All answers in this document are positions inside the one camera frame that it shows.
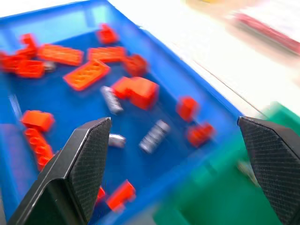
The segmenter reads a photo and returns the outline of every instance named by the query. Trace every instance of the blue tray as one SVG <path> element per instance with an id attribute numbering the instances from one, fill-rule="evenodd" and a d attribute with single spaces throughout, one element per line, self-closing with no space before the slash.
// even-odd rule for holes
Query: blue tray
<path id="1" fill-rule="evenodd" d="M 124 113 L 112 116 L 99 88 L 129 76 L 120 64 L 109 64 L 109 75 L 82 92 L 72 90 L 62 80 L 63 75 L 76 68 L 72 66 L 58 65 L 56 72 L 38 80 L 0 74 L 0 181 L 7 220 L 38 176 L 19 122 L 26 110 L 54 115 L 55 125 L 45 134 L 54 151 L 63 147 L 76 127 L 105 116 L 112 117 L 112 133 L 127 138 L 125 149 L 108 149 L 102 186 L 110 195 L 128 179 L 136 188 L 137 198 L 126 204 L 123 213 L 112 213 L 103 203 L 96 205 L 90 224 L 124 222 L 203 163 L 217 145 L 238 129 L 236 121 L 241 113 L 235 107 L 155 37 L 139 29 L 105 0 L 77 2 L 1 20 L 0 48 L 7 53 L 22 48 L 19 37 L 32 33 L 40 44 L 56 43 L 83 50 L 84 58 L 89 47 L 101 46 L 95 31 L 100 23 L 108 23 L 120 36 L 117 45 L 124 46 L 128 54 L 142 55 L 150 65 L 146 78 L 160 85 L 159 101 L 153 109 L 144 111 L 122 101 Z M 175 112 L 177 99 L 185 95 L 192 96 L 201 106 L 193 123 L 207 121 L 217 131 L 214 139 L 199 149 L 185 140 L 190 124 Z M 156 152 L 148 155 L 138 148 L 138 143 L 158 119 L 166 121 L 172 131 Z"/>

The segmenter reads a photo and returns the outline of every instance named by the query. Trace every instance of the green container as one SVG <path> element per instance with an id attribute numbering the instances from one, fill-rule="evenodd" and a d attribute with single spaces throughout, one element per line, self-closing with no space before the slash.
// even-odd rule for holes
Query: green container
<path id="1" fill-rule="evenodd" d="M 300 135 L 300 118 L 280 105 L 266 112 L 270 121 Z M 281 225 L 260 187 L 237 168 L 247 160 L 241 133 L 195 170 L 154 214 L 157 225 Z"/>

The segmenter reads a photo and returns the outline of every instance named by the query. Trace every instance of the textured gripper pad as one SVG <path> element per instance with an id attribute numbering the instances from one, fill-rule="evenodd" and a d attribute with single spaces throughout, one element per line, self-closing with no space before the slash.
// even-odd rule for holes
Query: textured gripper pad
<path id="1" fill-rule="evenodd" d="M 277 124 L 270 128 L 270 124 L 239 119 L 251 165 L 264 194 L 284 225 L 299 224 L 300 161 L 289 145 L 296 147 L 300 138 L 289 128 Z M 289 142 L 278 134 L 289 137 Z"/>
<path id="2" fill-rule="evenodd" d="M 69 176 L 87 221 L 93 213 L 104 173 L 110 127 L 111 121 L 104 120 L 90 131 Z"/>

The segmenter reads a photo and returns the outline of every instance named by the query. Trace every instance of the table surface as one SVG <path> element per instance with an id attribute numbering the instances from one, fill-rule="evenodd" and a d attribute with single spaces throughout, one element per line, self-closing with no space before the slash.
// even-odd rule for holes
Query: table surface
<path id="1" fill-rule="evenodd" d="M 238 28 L 230 12 L 258 0 L 110 0 L 151 32 L 248 116 L 278 101 L 300 115 L 299 56 Z M 11 0 L 0 16 L 66 4 L 72 0 Z"/>

